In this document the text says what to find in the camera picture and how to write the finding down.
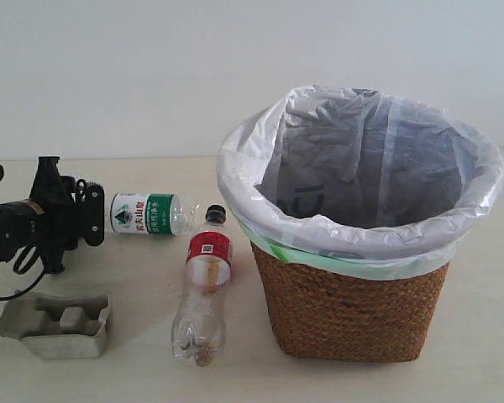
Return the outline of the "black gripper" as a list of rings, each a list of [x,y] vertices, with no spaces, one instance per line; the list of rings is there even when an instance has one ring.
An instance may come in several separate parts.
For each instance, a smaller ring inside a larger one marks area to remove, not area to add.
[[[81,236],[89,246],[104,241],[105,192],[94,182],[70,175],[61,175],[58,156],[40,156],[29,199],[43,210],[33,225],[34,249],[31,260],[40,259],[46,273],[61,273],[64,254],[79,243],[76,227],[76,204],[81,202]]]

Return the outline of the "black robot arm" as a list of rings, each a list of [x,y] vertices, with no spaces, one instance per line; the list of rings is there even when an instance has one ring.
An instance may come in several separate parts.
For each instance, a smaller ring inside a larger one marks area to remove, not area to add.
[[[40,259],[46,274],[59,274],[64,253],[84,240],[104,240],[102,185],[61,175],[58,156],[40,156],[28,198],[0,204],[0,263],[16,259],[13,271],[26,273]]]

